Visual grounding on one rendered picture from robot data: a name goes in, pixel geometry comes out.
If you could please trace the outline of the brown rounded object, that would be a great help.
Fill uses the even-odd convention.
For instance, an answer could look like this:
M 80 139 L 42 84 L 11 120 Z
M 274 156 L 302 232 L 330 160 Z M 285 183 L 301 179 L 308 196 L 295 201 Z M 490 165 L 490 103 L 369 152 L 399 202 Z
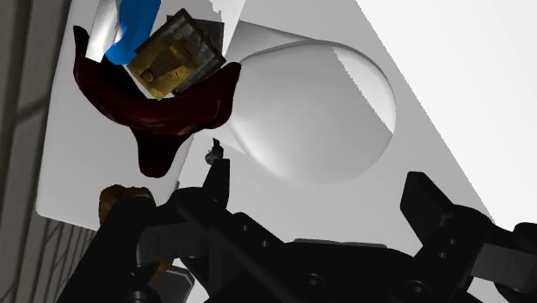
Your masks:
M 99 195 L 98 218 L 102 225 L 112 206 L 120 199 L 130 196 L 141 196 L 154 200 L 152 192 L 146 187 L 124 187 L 119 184 L 105 188 Z

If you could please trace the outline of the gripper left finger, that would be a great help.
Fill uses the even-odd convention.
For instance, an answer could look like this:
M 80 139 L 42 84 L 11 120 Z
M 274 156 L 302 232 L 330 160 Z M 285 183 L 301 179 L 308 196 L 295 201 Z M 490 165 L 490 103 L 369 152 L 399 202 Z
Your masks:
M 160 262 L 176 258 L 206 289 L 205 303 L 282 303 L 224 246 L 230 166 L 216 160 L 202 187 L 178 189 L 162 206 L 141 196 L 118 200 L 58 303 L 164 303 L 149 282 Z

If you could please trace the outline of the blue curved object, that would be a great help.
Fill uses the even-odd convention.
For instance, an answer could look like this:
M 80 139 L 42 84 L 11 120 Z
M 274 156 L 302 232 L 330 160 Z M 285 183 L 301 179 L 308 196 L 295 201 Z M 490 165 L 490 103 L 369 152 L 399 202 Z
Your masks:
M 115 65 L 128 65 L 136 50 L 152 31 L 161 0 L 120 0 L 119 25 L 121 38 L 107 51 L 107 59 Z

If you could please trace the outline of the white sink basin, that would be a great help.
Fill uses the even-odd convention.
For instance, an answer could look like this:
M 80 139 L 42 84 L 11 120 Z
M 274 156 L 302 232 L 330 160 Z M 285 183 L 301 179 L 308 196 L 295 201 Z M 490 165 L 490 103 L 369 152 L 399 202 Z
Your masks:
M 357 6 L 292 15 L 253 0 L 162 0 L 156 24 L 185 9 L 225 24 L 224 52 L 242 70 L 231 118 L 191 136 L 167 174 L 139 170 L 133 133 L 78 88 L 73 28 L 91 28 L 99 0 L 72 0 L 48 110 L 36 197 L 39 215 L 95 230 L 114 184 L 148 188 L 157 204 L 199 187 L 215 140 L 231 162 L 231 212 L 279 239 L 385 244 L 414 254 L 420 241 L 400 211 L 405 179 L 425 173 L 458 205 L 485 211 L 391 55 Z

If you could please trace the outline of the small black silver fitting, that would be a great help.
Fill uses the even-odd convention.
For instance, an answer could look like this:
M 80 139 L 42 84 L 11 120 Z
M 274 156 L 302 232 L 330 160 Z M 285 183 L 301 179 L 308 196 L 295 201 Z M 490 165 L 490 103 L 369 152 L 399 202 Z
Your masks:
M 205 156 L 205 161 L 209 165 L 213 165 L 214 161 L 224 157 L 224 148 L 220 144 L 220 141 L 216 138 L 213 138 L 213 146 L 210 150 L 207 151 Z

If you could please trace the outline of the dark red curved dish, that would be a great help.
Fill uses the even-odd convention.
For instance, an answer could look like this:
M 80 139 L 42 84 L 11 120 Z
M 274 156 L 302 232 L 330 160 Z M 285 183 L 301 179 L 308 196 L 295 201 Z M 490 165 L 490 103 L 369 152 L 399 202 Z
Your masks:
M 131 129 L 144 176 L 165 176 L 178 149 L 193 134 L 223 126 L 231 117 L 241 65 L 231 62 L 185 92 L 160 101 L 147 98 L 128 72 L 104 59 L 85 57 L 89 34 L 72 27 L 78 88 L 98 112 Z

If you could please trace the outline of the gold brown box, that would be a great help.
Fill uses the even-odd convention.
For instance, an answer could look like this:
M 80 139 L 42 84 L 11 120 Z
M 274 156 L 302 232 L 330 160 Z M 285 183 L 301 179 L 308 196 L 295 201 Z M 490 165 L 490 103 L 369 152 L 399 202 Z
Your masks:
M 222 22 L 195 19 L 180 9 L 135 50 L 127 68 L 154 98 L 177 96 L 225 63 L 223 38 Z

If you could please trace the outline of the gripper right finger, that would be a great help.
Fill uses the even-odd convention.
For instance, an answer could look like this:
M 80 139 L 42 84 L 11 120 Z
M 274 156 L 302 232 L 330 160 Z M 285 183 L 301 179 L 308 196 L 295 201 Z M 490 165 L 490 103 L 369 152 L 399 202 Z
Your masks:
M 476 278 L 508 303 L 537 303 L 537 223 L 506 230 L 418 171 L 406 177 L 400 211 L 422 244 L 404 285 L 410 303 L 483 303 L 468 292 Z

